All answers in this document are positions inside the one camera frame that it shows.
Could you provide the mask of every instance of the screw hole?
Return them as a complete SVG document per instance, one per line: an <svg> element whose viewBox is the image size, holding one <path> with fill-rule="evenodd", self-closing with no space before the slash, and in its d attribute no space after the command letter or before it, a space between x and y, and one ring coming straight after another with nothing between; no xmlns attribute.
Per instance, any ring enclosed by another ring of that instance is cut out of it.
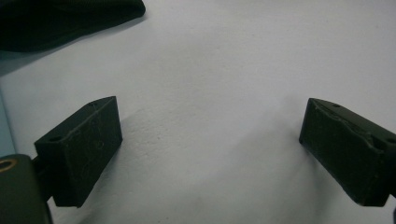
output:
<svg viewBox="0 0 396 224"><path fill-rule="evenodd" d="M388 138L387 141L392 144L396 144L396 139Z"/></svg>
<svg viewBox="0 0 396 224"><path fill-rule="evenodd" d="M49 141L50 141L50 142L58 142L58 141L61 140L61 139L62 139L61 136L55 136L55 137L53 137L53 138L50 138Z"/></svg>
<svg viewBox="0 0 396 224"><path fill-rule="evenodd" d="M14 159L0 161L0 173L11 169L16 164L17 164L17 161Z"/></svg>

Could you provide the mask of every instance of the textured pad surface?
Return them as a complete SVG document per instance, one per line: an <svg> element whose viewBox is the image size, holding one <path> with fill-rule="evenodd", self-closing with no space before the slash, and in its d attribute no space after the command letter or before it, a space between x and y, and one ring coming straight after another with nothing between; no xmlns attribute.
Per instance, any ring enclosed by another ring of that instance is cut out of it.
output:
<svg viewBox="0 0 396 224"><path fill-rule="evenodd" d="M38 0L29 8L18 17L0 18L0 49L24 52L55 48L142 17L146 11L141 0Z"/></svg>
<svg viewBox="0 0 396 224"><path fill-rule="evenodd" d="M37 140L38 157L56 171L56 204L82 206L121 141L116 97L83 106Z"/></svg>
<svg viewBox="0 0 396 224"><path fill-rule="evenodd" d="M300 143L356 203L383 206L396 164L396 135L331 102L309 99Z"/></svg>

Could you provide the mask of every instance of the dark fabric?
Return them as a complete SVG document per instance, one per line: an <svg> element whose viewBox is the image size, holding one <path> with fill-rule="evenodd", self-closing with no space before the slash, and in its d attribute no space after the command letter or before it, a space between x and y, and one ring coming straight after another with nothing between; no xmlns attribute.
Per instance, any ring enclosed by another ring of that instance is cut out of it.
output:
<svg viewBox="0 0 396 224"><path fill-rule="evenodd" d="M82 35L142 17L146 11L141 0L0 2L0 15L8 12L0 17L0 49L19 52L59 47Z"/></svg>

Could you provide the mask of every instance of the white table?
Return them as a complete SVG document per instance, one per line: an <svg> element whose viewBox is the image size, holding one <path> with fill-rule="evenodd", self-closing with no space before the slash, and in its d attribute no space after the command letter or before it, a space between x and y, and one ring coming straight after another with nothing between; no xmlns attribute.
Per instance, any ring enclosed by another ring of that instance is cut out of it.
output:
<svg viewBox="0 0 396 224"><path fill-rule="evenodd" d="M19 153L116 95L124 141L56 224L392 223L298 143L306 101L396 132L396 2L154 1L144 19L42 53L0 53Z"/></svg>

